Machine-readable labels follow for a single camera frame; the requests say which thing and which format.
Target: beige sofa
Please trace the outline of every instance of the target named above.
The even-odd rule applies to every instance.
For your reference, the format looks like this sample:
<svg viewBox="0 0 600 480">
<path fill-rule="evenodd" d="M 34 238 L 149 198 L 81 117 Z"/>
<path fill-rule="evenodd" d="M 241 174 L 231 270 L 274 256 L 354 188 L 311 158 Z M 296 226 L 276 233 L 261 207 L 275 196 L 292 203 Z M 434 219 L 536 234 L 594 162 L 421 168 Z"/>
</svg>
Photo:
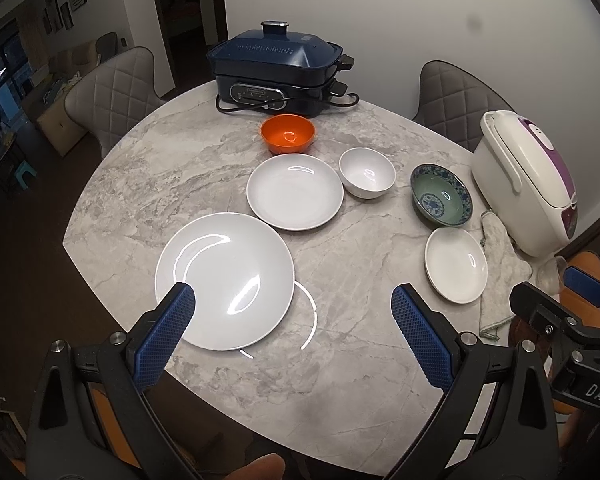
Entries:
<svg viewBox="0 0 600 480">
<path fill-rule="evenodd" d="M 71 79 L 77 72 L 84 76 L 96 68 L 99 56 L 96 49 L 98 41 L 93 40 L 62 50 L 49 58 L 49 76 L 22 100 L 22 108 L 29 119 L 37 124 L 38 129 L 61 156 L 65 156 L 84 137 L 86 130 L 74 123 L 65 113 L 66 92 L 51 104 L 45 104 L 43 99 L 54 81 L 60 78 Z"/>
</svg>

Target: lid knob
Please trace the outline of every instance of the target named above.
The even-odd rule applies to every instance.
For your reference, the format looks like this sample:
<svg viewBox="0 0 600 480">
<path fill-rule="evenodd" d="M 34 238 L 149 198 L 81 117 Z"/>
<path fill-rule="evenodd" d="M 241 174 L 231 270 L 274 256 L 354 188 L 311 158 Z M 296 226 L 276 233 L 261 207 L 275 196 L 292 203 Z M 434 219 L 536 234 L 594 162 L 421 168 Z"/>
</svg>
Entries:
<svg viewBox="0 0 600 480">
<path fill-rule="evenodd" d="M 261 22 L 262 31 L 264 34 L 280 34 L 286 37 L 286 28 L 289 26 L 287 22 Z"/>
</svg>

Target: plate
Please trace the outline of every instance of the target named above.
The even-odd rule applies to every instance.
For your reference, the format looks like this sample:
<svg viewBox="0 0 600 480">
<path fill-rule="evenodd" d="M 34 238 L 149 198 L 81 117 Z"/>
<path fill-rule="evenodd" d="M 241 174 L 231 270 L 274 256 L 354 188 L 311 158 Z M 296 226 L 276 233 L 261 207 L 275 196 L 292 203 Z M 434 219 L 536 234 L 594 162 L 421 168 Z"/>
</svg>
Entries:
<svg viewBox="0 0 600 480">
<path fill-rule="evenodd" d="M 487 285 L 487 259 L 480 244 L 464 229 L 433 231 L 424 249 L 424 265 L 434 288 L 454 303 L 477 300 Z"/>
<path fill-rule="evenodd" d="M 267 224 L 304 231 L 331 220 L 344 197 L 338 174 L 310 155 L 289 153 L 260 164 L 247 182 L 249 206 Z"/>
<path fill-rule="evenodd" d="M 196 311 L 182 338 L 208 350 L 237 350 L 269 334 L 294 293 L 294 263 L 280 235 L 241 213 L 214 213 L 185 225 L 160 255 L 155 299 L 188 283 Z"/>
</svg>

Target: blue floral patterned bowl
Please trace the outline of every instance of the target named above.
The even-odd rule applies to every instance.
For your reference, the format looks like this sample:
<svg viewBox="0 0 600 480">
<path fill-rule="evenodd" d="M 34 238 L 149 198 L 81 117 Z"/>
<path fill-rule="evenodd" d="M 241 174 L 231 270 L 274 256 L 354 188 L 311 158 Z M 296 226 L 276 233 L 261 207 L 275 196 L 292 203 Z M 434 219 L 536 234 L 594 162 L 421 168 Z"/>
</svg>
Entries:
<svg viewBox="0 0 600 480">
<path fill-rule="evenodd" d="M 420 212 L 436 224 L 458 227 L 474 212 L 471 195 L 462 181 L 437 164 L 421 164 L 413 170 L 411 193 Z"/>
</svg>

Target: gray quilted chair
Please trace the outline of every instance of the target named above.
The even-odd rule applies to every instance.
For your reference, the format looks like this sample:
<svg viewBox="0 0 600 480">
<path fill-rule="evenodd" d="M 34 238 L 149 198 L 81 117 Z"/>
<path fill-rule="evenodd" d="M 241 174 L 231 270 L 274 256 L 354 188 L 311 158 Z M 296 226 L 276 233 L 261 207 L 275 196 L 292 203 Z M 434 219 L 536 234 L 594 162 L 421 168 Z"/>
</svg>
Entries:
<svg viewBox="0 0 600 480">
<path fill-rule="evenodd" d="M 97 137 L 104 158 L 131 128 L 164 103 L 154 89 L 154 55 L 136 46 L 80 79 L 64 99 L 64 108 Z"/>
<path fill-rule="evenodd" d="M 513 110 L 477 77 L 444 61 L 429 61 L 420 72 L 420 105 L 413 118 L 437 134 L 474 152 L 482 138 L 485 112 Z"/>
</svg>

